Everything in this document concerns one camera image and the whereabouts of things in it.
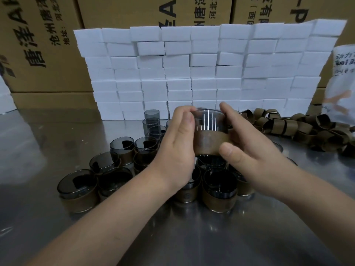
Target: metal table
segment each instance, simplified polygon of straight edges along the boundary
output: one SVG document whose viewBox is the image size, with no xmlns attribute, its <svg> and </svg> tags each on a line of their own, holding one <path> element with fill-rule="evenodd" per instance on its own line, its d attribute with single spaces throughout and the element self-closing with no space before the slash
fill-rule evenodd
<svg viewBox="0 0 355 266">
<path fill-rule="evenodd" d="M 141 121 L 100 121 L 93 110 L 0 115 L 0 265 L 21 265 L 82 214 L 68 215 L 56 186 L 88 168 L 120 136 L 143 136 Z M 355 197 L 355 162 L 272 137 L 301 168 Z M 227 214 L 200 201 L 165 203 L 119 265 L 340 265 L 283 203 L 255 194 Z"/>
</svg>

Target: reflective metal surface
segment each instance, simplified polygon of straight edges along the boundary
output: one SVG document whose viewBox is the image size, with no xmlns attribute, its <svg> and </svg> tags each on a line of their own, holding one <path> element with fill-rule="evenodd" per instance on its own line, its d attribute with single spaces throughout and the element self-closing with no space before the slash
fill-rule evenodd
<svg viewBox="0 0 355 266">
<path fill-rule="evenodd" d="M 100 121 L 91 110 L 0 115 L 0 265 L 21 265 L 83 214 L 69 215 L 60 179 L 88 168 L 118 137 L 143 136 L 142 121 Z M 299 167 L 355 197 L 355 162 L 273 137 Z M 119 265 L 340 265 L 287 206 L 258 193 L 217 214 L 199 199 L 165 203 Z"/>
</svg>

